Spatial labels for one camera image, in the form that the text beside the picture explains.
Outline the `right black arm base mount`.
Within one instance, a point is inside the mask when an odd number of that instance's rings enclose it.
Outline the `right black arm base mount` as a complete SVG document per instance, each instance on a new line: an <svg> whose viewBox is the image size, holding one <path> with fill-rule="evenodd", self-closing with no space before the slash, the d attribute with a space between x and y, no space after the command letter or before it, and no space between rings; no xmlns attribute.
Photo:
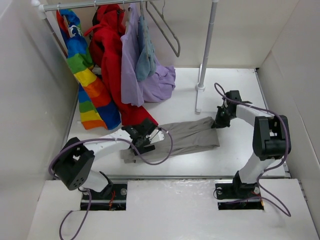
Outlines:
<svg viewBox="0 0 320 240"><path fill-rule="evenodd" d="M220 211L264 210L260 189L255 185L237 189L232 183L218 182L213 196L218 200Z"/></svg>

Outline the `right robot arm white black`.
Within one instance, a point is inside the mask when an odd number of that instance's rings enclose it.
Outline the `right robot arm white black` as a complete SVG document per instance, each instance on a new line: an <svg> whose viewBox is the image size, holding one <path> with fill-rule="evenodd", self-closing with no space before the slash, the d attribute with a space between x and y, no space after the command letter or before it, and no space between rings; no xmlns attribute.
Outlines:
<svg viewBox="0 0 320 240"><path fill-rule="evenodd" d="M289 121L285 115L276 115L243 101L238 90L230 90L218 106L213 129L228 128L233 119L241 119L253 127L253 153L247 163L236 172L231 183L217 183L218 200L247 199L260 194L258 178L276 160L291 152Z"/></svg>

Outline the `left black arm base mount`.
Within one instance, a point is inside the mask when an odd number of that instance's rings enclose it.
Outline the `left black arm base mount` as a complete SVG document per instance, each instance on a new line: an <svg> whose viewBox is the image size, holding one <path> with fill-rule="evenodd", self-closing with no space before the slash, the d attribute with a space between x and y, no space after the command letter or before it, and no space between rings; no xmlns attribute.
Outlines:
<svg viewBox="0 0 320 240"><path fill-rule="evenodd" d="M115 183L110 194L101 196L91 190L91 211L125 211L127 207L127 184Z"/></svg>

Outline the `grey trousers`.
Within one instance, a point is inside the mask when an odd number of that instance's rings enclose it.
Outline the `grey trousers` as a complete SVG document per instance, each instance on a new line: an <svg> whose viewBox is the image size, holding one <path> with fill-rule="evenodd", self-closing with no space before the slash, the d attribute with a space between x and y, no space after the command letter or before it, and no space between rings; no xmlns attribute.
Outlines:
<svg viewBox="0 0 320 240"><path fill-rule="evenodd" d="M205 117L196 121L161 125L171 136L154 144L155 149L142 154L151 165L159 165L168 156L187 155L212 150L220 146L218 133L212 128L214 119Z"/></svg>

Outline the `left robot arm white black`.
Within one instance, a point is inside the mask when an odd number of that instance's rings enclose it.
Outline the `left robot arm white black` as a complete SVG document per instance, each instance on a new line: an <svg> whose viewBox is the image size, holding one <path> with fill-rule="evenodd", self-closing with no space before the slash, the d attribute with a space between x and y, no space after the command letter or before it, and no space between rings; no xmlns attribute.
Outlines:
<svg viewBox="0 0 320 240"><path fill-rule="evenodd" d="M111 195L113 183L103 172L92 170L93 162L127 149L142 155L154 151L155 143L164 139L158 125L148 118L141 124L123 126L100 138L80 140L74 137L52 160L49 173L70 191L82 187L105 199Z"/></svg>

